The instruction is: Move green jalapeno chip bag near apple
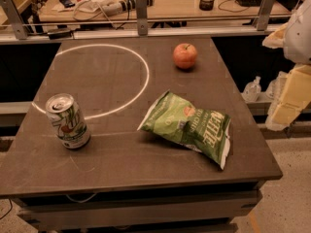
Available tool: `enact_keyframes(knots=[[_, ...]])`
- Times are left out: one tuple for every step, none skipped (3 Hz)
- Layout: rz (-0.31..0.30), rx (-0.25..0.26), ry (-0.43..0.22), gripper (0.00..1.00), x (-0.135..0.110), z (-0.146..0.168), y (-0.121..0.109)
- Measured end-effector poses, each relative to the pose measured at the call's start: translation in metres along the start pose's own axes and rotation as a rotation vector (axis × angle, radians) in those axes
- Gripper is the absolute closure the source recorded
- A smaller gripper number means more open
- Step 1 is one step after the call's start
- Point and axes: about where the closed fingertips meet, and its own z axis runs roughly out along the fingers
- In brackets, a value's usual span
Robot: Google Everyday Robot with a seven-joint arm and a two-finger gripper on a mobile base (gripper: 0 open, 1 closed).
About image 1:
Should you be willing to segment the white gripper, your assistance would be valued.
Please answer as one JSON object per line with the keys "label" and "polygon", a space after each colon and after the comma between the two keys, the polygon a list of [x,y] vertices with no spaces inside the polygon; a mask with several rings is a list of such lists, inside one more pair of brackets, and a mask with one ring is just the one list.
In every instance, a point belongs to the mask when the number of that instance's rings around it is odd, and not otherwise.
{"label": "white gripper", "polygon": [[274,99],[265,126],[272,131],[288,127],[311,103],[311,0],[305,0],[284,23],[262,41],[264,47],[283,47],[287,59],[296,64],[292,70],[279,73]]}

